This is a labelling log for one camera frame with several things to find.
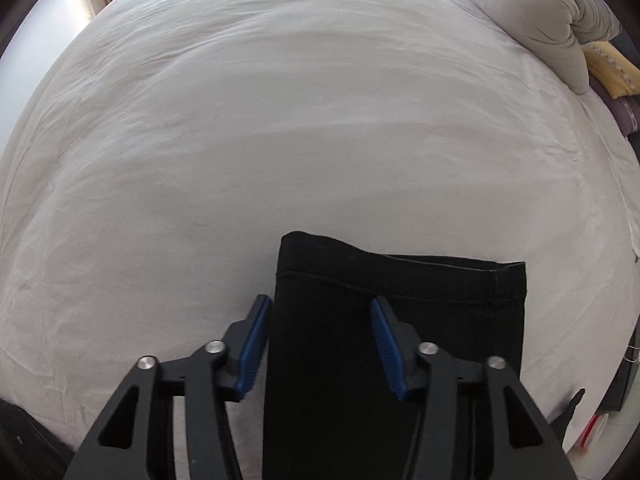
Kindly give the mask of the rolled white duvet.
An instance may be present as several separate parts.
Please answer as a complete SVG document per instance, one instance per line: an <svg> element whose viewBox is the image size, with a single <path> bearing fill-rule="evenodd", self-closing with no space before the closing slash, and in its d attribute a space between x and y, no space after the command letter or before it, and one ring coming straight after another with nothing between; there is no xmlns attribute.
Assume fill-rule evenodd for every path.
<svg viewBox="0 0 640 480"><path fill-rule="evenodd" d="M469 2L536 55L576 94L589 89L582 45L610 40L620 33L620 21L605 0Z"/></svg>

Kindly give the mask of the purple pillow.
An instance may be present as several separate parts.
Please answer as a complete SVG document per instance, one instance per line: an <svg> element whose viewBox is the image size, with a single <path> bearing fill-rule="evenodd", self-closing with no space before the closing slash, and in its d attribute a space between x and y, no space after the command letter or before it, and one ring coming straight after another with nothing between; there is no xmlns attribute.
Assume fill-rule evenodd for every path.
<svg viewBox="0 0 640 480"><path fill-rule="evenodd" d="M640 127L639 97L621 96L620 98L614 99L597 78L590 76L589 83L591 89L600 96L600 99L612 113L623 136L630 136L633 133L637 133Z"/></svg>

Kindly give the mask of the white bed with sheet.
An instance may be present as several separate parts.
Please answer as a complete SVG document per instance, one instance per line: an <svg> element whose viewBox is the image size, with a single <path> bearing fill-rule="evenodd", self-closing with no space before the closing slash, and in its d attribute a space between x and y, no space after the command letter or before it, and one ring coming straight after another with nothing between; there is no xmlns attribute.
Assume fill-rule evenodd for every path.
<svg viewBox="0 0 640 480"><path fill-rule="evenodd" d="M1 159L1 474L272 301L239 479L405 479L371 304L501 356L567 449L639 316L639 162L469 0L115 0Z"/></svg>

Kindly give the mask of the yellow pillow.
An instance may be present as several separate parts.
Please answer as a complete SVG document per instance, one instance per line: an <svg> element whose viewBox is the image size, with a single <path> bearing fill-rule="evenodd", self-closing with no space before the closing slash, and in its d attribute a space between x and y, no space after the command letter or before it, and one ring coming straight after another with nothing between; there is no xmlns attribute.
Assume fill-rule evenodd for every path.
<svg viewBox="0 0 640 480"><path fill-rule="evenodd" d="M638 96L640 72L608 41L582 46L589 73L602 84L612 99Z"/></svg>

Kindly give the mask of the dark nightstand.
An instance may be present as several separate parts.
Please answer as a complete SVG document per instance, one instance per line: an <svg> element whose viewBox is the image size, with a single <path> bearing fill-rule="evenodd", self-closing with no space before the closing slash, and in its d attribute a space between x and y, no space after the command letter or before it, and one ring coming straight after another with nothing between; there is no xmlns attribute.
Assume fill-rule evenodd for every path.
<svg viewBox="0 0 640 480"><path fill-rule="evenodd" d="M627 350L617 372L608 386L600 409L606 412L620 412L628 398L629 391L639 368L639 327L634 329Z"/></svg>

